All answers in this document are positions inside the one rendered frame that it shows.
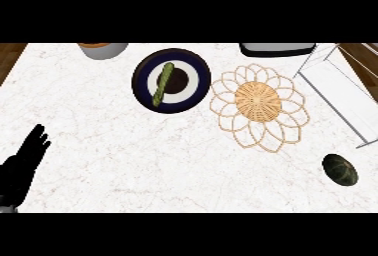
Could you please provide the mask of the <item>dark green round vegetable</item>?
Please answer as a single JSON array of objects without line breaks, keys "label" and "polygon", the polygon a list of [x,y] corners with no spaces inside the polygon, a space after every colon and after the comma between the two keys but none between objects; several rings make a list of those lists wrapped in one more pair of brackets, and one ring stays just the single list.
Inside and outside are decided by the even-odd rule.
[{"label": "dark green round vegetable", "polygon": [[358,183],[356,168],[343,156],[328,154],[322,160],[322,167],[327,176],[339,185],[353,186]]}]

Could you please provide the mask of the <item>dark blue and white plate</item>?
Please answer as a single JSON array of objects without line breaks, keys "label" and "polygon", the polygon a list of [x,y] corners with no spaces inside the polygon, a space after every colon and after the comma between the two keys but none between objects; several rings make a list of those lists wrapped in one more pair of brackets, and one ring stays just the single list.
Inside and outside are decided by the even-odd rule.
[{"label": "dark blue and white plate", "polygon": [[[167,63],[175,65],[173,81],[167,83],[160,105],[154,106],[153,98]],[[169,48],[153,53],[138,64],[132,78],[132,89],[139,103],[151,111],[175,114],[200,104],[207,96],[210,83],[212,72],[200,55],[190,50]]]}]

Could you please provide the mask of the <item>green cucumber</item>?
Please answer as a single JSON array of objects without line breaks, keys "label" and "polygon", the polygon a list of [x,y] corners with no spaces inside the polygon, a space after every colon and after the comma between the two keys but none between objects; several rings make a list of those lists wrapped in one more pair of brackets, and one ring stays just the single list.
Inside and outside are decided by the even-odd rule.
[{"label": "green cucumber", "polygon": [[175,64],[172,62],[166,63],[164,67],[163,67],[159,88],[157,88],[156,94],[153,96],[153,105],[156,107],[160,106],[161,101],[163,101],[166,86],[167,86],[167,83],[169,83],[169,80],[172,77],[173,70],[175,70]]}]

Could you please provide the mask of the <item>woven wicker flower placemat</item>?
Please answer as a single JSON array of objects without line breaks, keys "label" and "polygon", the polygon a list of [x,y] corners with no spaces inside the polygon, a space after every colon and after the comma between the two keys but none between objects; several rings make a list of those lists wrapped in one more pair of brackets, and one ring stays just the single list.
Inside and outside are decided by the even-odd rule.
[{"label": "woven wicker flower placemat", "polygon": [[302,142],[311,122],[306,97],[293,79],[257,63],[225,71],[212,84],[210,111],[222,131],[244,148],[278,153]]}]

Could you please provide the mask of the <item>grey pot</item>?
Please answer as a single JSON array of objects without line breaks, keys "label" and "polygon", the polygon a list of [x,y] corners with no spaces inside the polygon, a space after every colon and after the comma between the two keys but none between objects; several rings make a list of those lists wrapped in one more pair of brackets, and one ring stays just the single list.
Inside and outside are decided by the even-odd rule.
[{"label": "grey pot", "polygon": [[117,57],[126,50],[128,43],[80,43],[85,55],[94,60],[107,60]]}]

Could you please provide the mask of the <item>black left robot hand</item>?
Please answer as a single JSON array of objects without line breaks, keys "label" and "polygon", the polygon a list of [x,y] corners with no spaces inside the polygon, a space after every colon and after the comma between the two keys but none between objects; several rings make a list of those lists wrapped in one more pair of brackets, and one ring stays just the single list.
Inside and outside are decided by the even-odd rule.
[{"label": "black left robot hand", "polygon": [[0,207],[17,208],[24,203],[51,144],[45,126],[37,124],[17,154],[0,164]]}]

